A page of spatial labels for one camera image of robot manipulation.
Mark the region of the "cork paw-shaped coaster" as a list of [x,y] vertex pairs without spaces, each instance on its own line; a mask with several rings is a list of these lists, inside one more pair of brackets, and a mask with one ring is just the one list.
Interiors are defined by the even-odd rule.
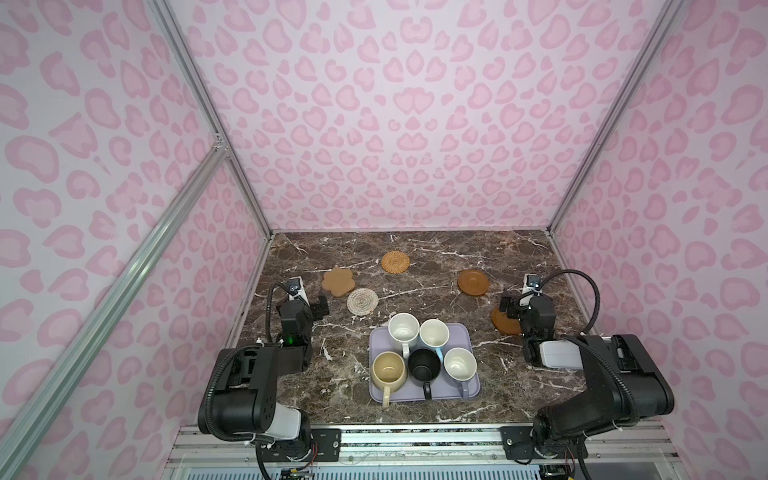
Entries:
[[322,288],[334,297],[342,297],[356,287],[353,272],[348,268],[334,267],[323,275]]

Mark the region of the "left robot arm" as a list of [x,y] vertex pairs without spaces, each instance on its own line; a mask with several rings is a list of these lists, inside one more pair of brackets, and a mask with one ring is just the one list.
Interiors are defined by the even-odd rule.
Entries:
[[329,314],[329,306],[324,295],[314,303],[296,297],[277,311],[283,329],[280,343],[220,351],[197,424],[202,433],[219,440],[265,445],[279,456],[302,461],[312,451],[309,418],[278,402],[277,383],[282,376],[308,369],[312,327]]

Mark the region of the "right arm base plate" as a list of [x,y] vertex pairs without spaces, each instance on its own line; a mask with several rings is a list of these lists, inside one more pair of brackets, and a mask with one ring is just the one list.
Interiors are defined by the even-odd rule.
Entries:
[[501,444],[507,460],[528,465],[544,460],[573,460],[579,455],[589,457],[586,444],[578,439],[546,440],[534,444],[531,425],[502,426],[499,428]]

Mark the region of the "white speckled mug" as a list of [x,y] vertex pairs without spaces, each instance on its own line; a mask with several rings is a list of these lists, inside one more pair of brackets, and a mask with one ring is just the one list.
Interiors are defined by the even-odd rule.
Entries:
[[397,313],[390,318],[387,329],[393,349],[407,360],[418,345],[419,321],[409,313]]

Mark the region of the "light blue mug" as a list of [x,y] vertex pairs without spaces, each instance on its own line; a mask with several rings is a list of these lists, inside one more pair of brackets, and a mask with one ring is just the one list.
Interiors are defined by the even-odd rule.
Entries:
[[450,340],[450,330],[446,323],[439,319],[428,319],[424,321],[419,330],[420,343],[431,349],[439,358],[444,359],[443,348]]

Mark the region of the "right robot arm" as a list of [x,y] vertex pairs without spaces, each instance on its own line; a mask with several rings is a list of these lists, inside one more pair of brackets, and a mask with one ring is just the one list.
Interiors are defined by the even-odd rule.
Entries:
[[555,458],[570,449],[582,455],[585,441],[640,420],[668,415],[675,405],[672,389],[634,334],[554,337],[554,301],[534,291],[502,294],[499,311],[517,320],[524,359],[540,368],[580,370],[585,390],[561,403],[540,408],[530,439],[514,442],[516,452]]

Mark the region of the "brown wooden round coaster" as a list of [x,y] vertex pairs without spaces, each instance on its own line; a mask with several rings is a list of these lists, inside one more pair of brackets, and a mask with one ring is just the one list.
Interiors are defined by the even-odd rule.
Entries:
[[459,290],[466,295],[482,296],[488,291],[490,281],[483,271],[467,269],[459,273],[457,285]]

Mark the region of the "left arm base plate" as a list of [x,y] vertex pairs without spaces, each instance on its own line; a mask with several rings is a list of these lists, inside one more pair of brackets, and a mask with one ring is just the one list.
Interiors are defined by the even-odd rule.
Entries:
[[297,439],[277,441],[270,447],[260,445],[258,451],[262,460],[269,463],[336,462],[340,456],[341,436],[341,429],[312,427],[302,431]]

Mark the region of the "white multicolour woven coaster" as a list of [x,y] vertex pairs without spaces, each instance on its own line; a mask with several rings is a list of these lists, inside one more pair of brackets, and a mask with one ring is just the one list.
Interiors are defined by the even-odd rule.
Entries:
[[375,291],[368,288],[358,288],[347,298],[347,309],[353,316],[367,316],[373,313],[379,303]]

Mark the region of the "rattan woven round coaster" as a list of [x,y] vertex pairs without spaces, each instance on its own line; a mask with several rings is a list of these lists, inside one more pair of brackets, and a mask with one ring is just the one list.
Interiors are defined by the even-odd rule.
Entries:
[[410,267],[410,257],[401,251],[387,252],[381,259],[382,269],[390,274],[402,274]]

